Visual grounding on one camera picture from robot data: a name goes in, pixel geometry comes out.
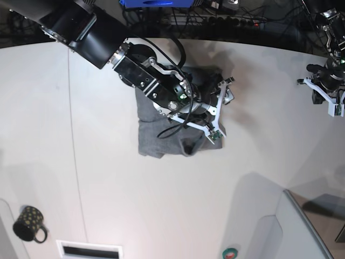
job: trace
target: white vent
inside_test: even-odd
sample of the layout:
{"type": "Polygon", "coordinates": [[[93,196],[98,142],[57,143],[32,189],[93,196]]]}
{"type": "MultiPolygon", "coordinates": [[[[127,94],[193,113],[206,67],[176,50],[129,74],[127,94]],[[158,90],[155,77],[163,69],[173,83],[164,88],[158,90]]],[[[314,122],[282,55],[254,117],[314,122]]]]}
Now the white vent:
{"type": "Polygon", "coordinates": [[[123,259],[121,246],[106,244],[89,244],[57,240],[62,259],[123,259]]]}

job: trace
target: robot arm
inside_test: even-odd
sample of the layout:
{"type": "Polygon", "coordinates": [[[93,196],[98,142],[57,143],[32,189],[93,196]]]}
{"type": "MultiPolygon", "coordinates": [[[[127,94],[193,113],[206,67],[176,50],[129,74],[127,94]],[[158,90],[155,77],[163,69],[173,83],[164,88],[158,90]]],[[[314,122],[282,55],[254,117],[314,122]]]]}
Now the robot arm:
{"type": "Polygon", "coordinates": [[[158,63],[152,48],[127,43],[126,39],[132,36],[131,31],[94,5],[94,0],[0,2],[39,23],[48,36],[99,69],[111,64],[120,79],[143,91],[162,116],[180,123],[179,129],[194,127],[204,132],[212,143],[225,136],[219,116],[222,105],[233,99],[228,89],[233,78],[223,80],[220,76],[217,82],[199,86],[191,84],[191,75],[185,75],[181,67],[173,64],[170,69],[158,63]]]}
{"type": "Polygon", "coordinates": [[[328,113],[331,116],[344,116],[345,90],[345,25],[340,12],[330,0],[304,0],[315,23],[327,36],[325,49],[328,60],[324,66],[308,65],[311,78],[300,79],[298,83],[306,84],[313,89],[313,103],[329,103],[328,113]]]}

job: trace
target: blue object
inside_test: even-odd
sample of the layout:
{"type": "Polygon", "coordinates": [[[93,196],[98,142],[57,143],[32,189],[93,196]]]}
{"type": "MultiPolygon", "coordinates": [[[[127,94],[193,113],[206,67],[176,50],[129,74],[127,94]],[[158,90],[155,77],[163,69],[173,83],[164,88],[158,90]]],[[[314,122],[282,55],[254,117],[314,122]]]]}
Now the blue object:
{"type": "Polygon", "coordinates": [[[127,8],[135,7],[182,7],[189,8],[194,0],[120,0],[120,4],[127,8]]]}

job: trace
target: mug handle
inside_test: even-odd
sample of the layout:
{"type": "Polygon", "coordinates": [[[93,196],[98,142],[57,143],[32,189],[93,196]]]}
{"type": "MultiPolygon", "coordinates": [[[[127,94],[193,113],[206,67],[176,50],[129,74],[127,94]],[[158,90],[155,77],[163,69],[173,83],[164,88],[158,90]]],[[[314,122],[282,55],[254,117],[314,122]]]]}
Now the mug handle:
{"type": "Polygon", "coordinates": [[[40,229],[42,229],[43,232],[44,232],[44,239],[43,239],[43,241],[37,240],[37,239],[36,239],[36,236],[33,237],[33,240],[34,240],[36,243],[42,244],[42,243],[44,243],[44,242],[47,240],[48,231],[47,231],[47,229],[46,229],[43,225],[40,226],[40,229]]]}

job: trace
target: mug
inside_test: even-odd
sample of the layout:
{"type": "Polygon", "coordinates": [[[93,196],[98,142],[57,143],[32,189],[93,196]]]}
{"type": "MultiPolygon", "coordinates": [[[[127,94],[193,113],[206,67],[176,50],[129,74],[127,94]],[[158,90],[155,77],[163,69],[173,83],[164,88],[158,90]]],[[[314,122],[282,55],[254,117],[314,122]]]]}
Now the mug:
{"type": "Polygon", "coordinates": [[[41,244],[48,237],[48,231],[43,225],[43,219],[43,215],[38,209],[26,206],[17,221],[13,224],[13,231],[23,241],[35,240],[41,244]],[[36,234],[40,229],[43,230],[45,235],[42,241],[36,239],[36,234]]]}

